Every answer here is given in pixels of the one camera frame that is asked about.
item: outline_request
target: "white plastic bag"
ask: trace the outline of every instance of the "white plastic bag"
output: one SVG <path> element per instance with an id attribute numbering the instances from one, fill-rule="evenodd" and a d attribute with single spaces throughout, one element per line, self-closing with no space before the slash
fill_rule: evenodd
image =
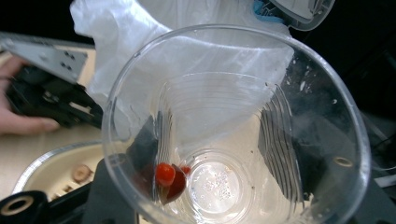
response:
<path id="1" fill-rule="evenodd" d="M 132 55 L 170 30 L 224 23 L 289 34 L 283 24 L 257 20 L 253 3 L 253 0 L 76 0 L 70 8 L 75 30 L 92 37 L 96 47 L 95 75 L 88 94 L 104 106 L 116 77 Z"/>

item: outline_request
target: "black object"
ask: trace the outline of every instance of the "black object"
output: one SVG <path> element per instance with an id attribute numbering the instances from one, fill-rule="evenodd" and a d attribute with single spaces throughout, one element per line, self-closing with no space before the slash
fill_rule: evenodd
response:
<path id="1" fill-rule="evenodd" d="M 335 1 L 310 32 L 290 29 L 345 81 L 358 107 L 396 119 L 396 1 Z"/>
<path id="2" fill-rule="evenodd" d="M 0 223 L 49 223 L 49 210 L 45 193 L 37 190 L 21 192 L 0 202 Z"/>
<path id="3" fill-rule="evenodd" d="M 161 127 L 162 113 L 158 113 L 156 126 Z M 142 193 L 146 194 L 151 200 L 155 200 L 154 192 L 154 172 L 155 161 L 159 153 L 159 137 L 154 134 L 154 118 L 148 117 L 142 129 L 137 134 L 134 142 L 127 148 L 125 152 L 125 159 L 130 161 L 128 164 L 123 164 L 123 168 L 130 171 L 130 176 L 138 176 L 134 179 L 134 183 L 140 187 Z"/>
<path id="4" fill-rule="evenodd" d="M 52 201 L 38 190 L 30 190 L 0 202 L 1 224 L 78 224 L 84 214 L 90 185 L 75 189 Z"/>
<path id="5" fill-rule="evenodd" d="M 7 90 L 12 109 L 21 115 L 48 117 L 70 128 L 89 123 L 101 128 L 103 110 L 79 84 L 72 84 L 35 66 L 25 66 Z"/>
<path id="6" fill-rule="evenodd" d="M 373 179 L 370 179 L 360 208 L 347 224 L 396 223 L 396 206 Z"/>
<path id="7" fill-rule="evenodd" d="M 125 202 L 113 181 L 111 181 L 103 160 L 97 165 L 89 200 L 86 204 L 86 211 L 81 223 L 138 223 L 137 213 Z"/>

